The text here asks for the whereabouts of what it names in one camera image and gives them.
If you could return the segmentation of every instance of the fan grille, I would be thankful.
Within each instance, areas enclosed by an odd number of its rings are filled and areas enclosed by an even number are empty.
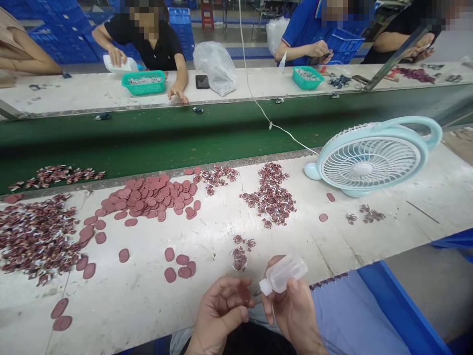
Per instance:
[[[383,187],[412,174],[420,163],[412,143],[393,137],[373,137],[338,147],[322,162],[322,175],[339,188]]]

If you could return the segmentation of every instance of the black shirt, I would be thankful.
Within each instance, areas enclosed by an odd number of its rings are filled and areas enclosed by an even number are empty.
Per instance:
[[[175,71],[177,70],[174,55],[182,53],[181,43],[176,32],[165,20],[159,20],[158,42],[156,47],[145,39],[139,27],[130,19],[129,14],[116,14],[105,22],[105,29],[112,39],[119,44],[132,43],[138,51],[146,67],[150,70]]]
[[[403,35],[411,35],[419,26],[432,26],[432,31],[435,35],[432,44],[440,35],[441,26],[439,24],[431,25],[429,19],[434,18],[432,12],[432,0],[414,0],[411,6],[401,12],[391,23],[386,27],[384,32],[397,32]],[[371,48],[367,53],[364,61],[361,64],[384,64],[396,51],[379,53]]]

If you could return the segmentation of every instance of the worker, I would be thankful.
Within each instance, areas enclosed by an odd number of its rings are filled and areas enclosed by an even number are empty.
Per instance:
[[[283,257],[273,257],[268,267]],[[255,300],[246,303],[238,291],[250,285],[251,279],[219,278],[201,299],[192,336],[186,330],[173,334],[170,354],[328,355],[303,279],[289,279],[284,293],[262,294],[263,319],[253,317]]]
[[[286,54],[286,66],[327,64],[333,52],[324,40],[316,41],[321,21],[315,18],[320,0],[304,0],[294,10],[274,58],[280,62]]]
[[[125,0],[125,10],[115,14],[92,32],[97,43],[108,51],[114,66],[127,62],[127,56],[112,41],[132,43],[150,70],[177,71],[177,79],[168,98],[177,95],[183,102],[188,75],[186,60],[176,32],[169,24],[164,0]]]
[[[414,0],[381,33],[361,64],[384,64],[404,44],[409,36],[428,19],[433,17],[433,1]],[[433,26],[412,48],[403,54],[401,63],[420,62],[429,58],[435,49],[431,48],[441,33],[440,26]]]
[[[37,75],[61,74],[61,67],[0,7],[0,70]]]

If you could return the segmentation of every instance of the fan handle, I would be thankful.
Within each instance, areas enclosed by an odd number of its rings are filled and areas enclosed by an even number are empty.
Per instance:
[[[429,127],[431,136],[427,141],[425,141],[425,144],[427,145],[428,150],[434,149],[437,146],[437,144],[440,143],[440,140],[442,139],[442,135],[443,135],[442,127],[436,121],[428,117],[406,116],[406,117],[394,118],[385,122],[380,122],[380,123],[375,124],[371,128],[371,131],[375,133],[379,133],[391,126],[399,125],[399,124],[406,124],[406,123],[418,123],[418,124]]]

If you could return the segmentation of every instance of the green plastic basket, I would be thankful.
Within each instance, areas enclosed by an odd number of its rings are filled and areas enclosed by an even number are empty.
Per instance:
[[[140,84],[140,85],[130,85],[128,80],[131,79],[140,79],[142,77],[161,77],[163,81],[160,83],[150,83],[150,84]],[[159,94],[166,91],[166,76],[164,71],[141,71],[134,73],[127,73],[122,78],[122,86],[126,87],[132,95],[150,95],[150,94]]]
[[[297,68],[302,68],[305,71],[309,71],[309,72],[315,74],[315,76],[318,77],[319,80],[317,80],[317,81],[305,80],[296,71]],[[293,70],[292,70],[292,79],[303,90],[315,90],[315,89],[317,89],[317,87],[320,85],[320,83],[322,81],[325,81],[324,77],[317,70],[315,70],[313,67],[308,67],[308,66],[294,67]]]

